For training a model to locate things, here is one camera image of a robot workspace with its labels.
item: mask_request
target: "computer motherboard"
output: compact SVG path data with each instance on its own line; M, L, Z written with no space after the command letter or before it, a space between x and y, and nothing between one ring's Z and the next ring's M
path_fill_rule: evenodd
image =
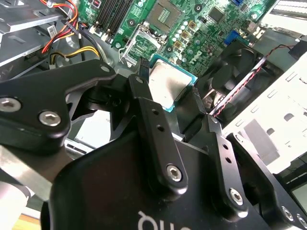
M274 0L81 0L80 19L136 65L159 54L200 77L235 38L247 35Z

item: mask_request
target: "wooden surface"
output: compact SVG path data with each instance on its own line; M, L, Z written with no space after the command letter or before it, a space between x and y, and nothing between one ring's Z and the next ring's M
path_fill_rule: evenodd
M12 230L40 230L38 219L21 215Z

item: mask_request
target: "black cooling fan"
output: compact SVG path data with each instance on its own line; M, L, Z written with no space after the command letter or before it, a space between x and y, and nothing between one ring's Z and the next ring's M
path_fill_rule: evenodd
M209 113L263 58L263 54L235 41L220 54L196 82L204 106ZM282 70L266 61L261 71L233 97L220 113L223 121L231 121L282 74Z

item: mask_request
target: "red and black wire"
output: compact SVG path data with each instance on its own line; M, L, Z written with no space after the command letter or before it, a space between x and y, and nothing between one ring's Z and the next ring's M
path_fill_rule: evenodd
M274 49L272 49L265 57L268 58L268 56L270 56L276 49L279 49L279 48L288 48L288 49L290 49L290 47L294 47L294 45L292 45L292 46L279 45L279 46L275 47ZM252 80L252 79L257 75L257 73L259 73L259 71L261 70L263 64L260 65L260 66L258 67L258 69L256 69L256 70L252 73L252 75L251 75L251 76L250 76L250 77L249 77L249 78L248 78L248 79L247 79L247 80L246 80L246 81L245 81L245 82L234 92L234 94L231 95L231 96L228 98L228 100L224 103L224 105L223 105L221 108L219 108L219 110L214 114L214 117L217 117L217 116L222 112L222 110L225 109L226 105L233 99L233 97L236 96L236 95L240 92L240 90L241 90L243 87L245 87L246 84L249 83L249 81Z

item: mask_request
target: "blue connector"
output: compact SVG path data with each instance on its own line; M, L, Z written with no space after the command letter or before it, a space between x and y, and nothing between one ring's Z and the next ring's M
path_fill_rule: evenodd
M239 6L243 0L231 0L236 6Z
M239 33L235 30L232 30L229 35L227 36L227 38L225 38L224 43L226 45L229 45L230 43L232 43L237 37L240 37Z

